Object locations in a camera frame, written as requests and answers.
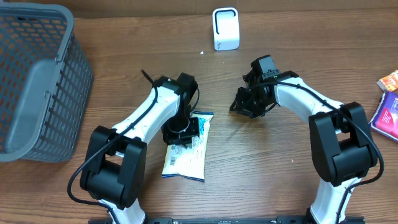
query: wooden tabletop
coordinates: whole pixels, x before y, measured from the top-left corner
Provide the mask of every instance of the wooden tabletop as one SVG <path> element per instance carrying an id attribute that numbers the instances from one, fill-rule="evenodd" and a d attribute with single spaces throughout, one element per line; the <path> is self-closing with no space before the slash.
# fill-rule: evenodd
<path id="1" fill-rule="evenodd" d="M 271 54 L 281 71 L 298 73 L 334 100 L 361 103 L 370 119 L 382 95 L 377 80 L 398 69 L 398 9 L 240 14 L 239 20 L 239 49 L 215 52 L 211 16 L 76 19 L 75 34 L 95 75 L 76 153 L 59 164 L 0 164 L 0 222 L 70 224 L 108 217 L 103 208 L 71 201 L 67 182 L 83 162 L 95 127 L 122 121 L 147 98 L 150 84 L 142 68 L 153 79 L 194 75 L 201 91 L 197 109 L 215 113 L 205 183 L 162 179 L 161 132 L 148 145 L 139 201 L 150 217 L 303 215 L 319 184 L 308 125 L 281 107 L 253 120 L 230 113 L 244 86 L 241 76 L 254 59 Z M 375 132 L 373 138 L 386 171 L 355 189 L 347 213 L 369 223 L 398 223 L 398 143 Z M 90 199 L 77 183 L 76 196 Z"/>

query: orange snack packet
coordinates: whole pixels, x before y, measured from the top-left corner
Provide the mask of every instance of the orange snack packet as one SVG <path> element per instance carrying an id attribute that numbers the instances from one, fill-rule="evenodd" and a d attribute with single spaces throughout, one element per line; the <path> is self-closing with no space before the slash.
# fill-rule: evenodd
<path id="1" fill-rule="evenodd" d="M 395 70 L 390 75 L 381 78 L 377 85 L 385 92 L 396 91 L 398 89 L 398 70 Z"/>

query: white packet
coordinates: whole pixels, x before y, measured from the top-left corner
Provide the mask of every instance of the white packet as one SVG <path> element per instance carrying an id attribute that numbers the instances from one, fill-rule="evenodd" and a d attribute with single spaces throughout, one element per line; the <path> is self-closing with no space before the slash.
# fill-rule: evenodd
<path id="1" fill-rule="evenodd" d="M 192 113 L 192 117 L 199 119 L 199 136 L 192 138 L 190 147 L 182 145 L 167 146 L 162 172 L 163 178 L 181 175 L 188 179 L 205 181 L 207 137 L 213 116 L 213 112 L 194 111 Z"/>

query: barcode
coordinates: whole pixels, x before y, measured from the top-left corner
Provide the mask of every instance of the barcode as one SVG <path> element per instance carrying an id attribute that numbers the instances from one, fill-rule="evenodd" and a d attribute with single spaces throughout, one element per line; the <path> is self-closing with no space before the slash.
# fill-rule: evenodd
<path id="1" fill-rule="evenodd" d="M 170 166 L 174 166 L 175 164 L 175 157 L 172 157 L 172 159 L 170 160 Z"/>

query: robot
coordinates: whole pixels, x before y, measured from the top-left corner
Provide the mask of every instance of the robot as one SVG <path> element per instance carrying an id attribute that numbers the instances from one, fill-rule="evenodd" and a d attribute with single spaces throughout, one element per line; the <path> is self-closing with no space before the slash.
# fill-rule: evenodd
<path id="1" fill-rule="evenodd" d="M 363 107 L 356 102 L 343 104 L 321 95 L 292 71 L 281 73 L 270 55 L 256 59 L 251 67 L 243 76 L 247 88 L 238 89 L 229 110 L 257 118 L 279 105 L 309 124 L 312 161 L 320 184 L 316 199 L 305 215 L 255 220 L 147 218 L 137 199 L 144 179 L 147 144 L 159 129 L 167 144 L 190 144 L 192 137 L 199 135 L 198 121 L 190 117 L 189 105 L 198 84 L 193 76 L 185 73 L 176 80 L 161 77 L 153 82 L 143 72 L 152 83 L 149 97 L 113 128 L 98 126 L 93 131 L 86 161 L 68 185 L 68 194 L 74 201 L 105 207 L 111 214 L 112 219 L 89 223 L 364 223 L 363 217 L 346 217 L 345 209 L 355 187 L 380 178 L 384 162 L 373 143 Z M 350 133 L 350 137 L 339 141 L 336 136 L 339 133 Z M 107 161 L 105 154 L 123 157 L 122 164 Z M 361 181 L 378 159 L 378 175 Z M 73 196 L 70 187 L 80 171 L 80 187 L 99 202 Z"/>

